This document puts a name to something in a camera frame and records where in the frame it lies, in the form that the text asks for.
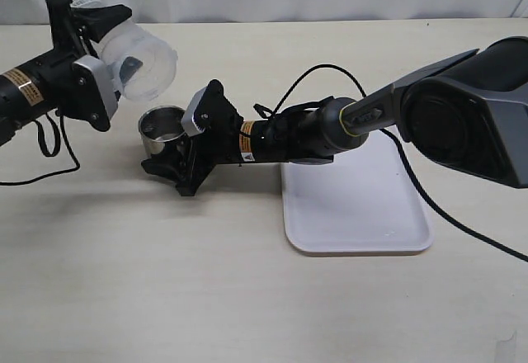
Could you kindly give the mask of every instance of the white plastic tray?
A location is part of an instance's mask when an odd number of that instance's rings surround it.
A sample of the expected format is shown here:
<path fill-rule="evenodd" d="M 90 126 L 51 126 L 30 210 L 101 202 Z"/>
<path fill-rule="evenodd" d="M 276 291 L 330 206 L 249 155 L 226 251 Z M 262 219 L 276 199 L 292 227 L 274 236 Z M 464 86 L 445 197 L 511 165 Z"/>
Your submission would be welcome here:
<path fill-rule="evenodd" d="M 371 133 L 328 165 L 282 165 L 285 232 L 312 254 L 416 254 L 433 237 L 392 140 Z"/>

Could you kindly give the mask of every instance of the clear plastic cup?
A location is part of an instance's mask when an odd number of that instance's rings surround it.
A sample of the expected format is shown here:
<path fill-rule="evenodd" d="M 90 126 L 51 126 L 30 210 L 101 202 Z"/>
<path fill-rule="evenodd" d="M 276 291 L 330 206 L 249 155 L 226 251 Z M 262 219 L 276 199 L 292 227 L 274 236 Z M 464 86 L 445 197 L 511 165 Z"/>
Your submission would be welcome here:
<path fill-rule="evenodd" d="M 101 0 L 73 0 L 72 7 L 104 7 Z M 177 52 L 130 19 L 93 43 L 108 66 L 114 87 L 131 101 L 151 101 L 176 77 Z"/>

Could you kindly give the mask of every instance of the warning label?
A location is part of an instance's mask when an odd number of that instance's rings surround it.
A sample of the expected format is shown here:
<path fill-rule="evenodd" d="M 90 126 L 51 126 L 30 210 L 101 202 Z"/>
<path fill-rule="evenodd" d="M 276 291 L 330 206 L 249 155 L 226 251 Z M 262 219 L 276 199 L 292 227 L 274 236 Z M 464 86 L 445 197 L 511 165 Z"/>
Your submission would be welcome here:
<path fill-rule="evenodd" d="M 242 127 L 240 128 L 240 130 L 244 134 L 251 134 L 254 123 L 255 121 L 245 121 L 242 124 Z M 245 163 L 254 162 L 255 158 L 253 157 L 253 152 L 251 150 L 251 138 L 248 138 L 247 136 L 244 136 L 244 135 L 240 135 L 238 138 L 238 145 L 240 147 L 240 154 L 242 155 L 242 160 Z"/>
<path fill-rule="evenodd" d="M 22 92 L 22 95 L 26 97 L 30 105 L 37 105 L 44 100 L 36 85 L 18 68 L 12 68 L 5 72 L 3 77 L 18 87 L 18 90 Z"/>

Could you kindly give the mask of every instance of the table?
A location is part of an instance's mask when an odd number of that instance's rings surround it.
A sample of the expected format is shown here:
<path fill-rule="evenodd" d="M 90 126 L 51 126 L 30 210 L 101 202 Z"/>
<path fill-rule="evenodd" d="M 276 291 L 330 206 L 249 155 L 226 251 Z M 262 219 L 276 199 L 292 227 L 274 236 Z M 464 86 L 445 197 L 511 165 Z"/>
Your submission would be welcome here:
<path fill-rule="evenodd" d="M 431 214 L 436 241 L 414 257 L 304 257 L 285 240 L 277 165 L 218 167 L 194 198 L 148 177 L 137 120 L 185 107 L 219 79 L 256 118 L 310 66 L 350 69 L 367 92 L 425 64 L 528 35 L 528 21 L 413 20 L 146 25 L 177 49 L 157 102 L 123 101 L 111 131 L 68 120 L 79 172 L 0 190 L 0 361 L 493 361 L 517 334 L 528 360 L 528 265 Z M 0 27 L 2 71 L 50 47 L 48 26 Z M 358 97 L 333 71 L 290 104 Z M 408 152 L 457 219 L 528 251 L 528 192 Z M 0 179 L 68 167 L 42 158 L 31 125 L 2 147 Z"/>

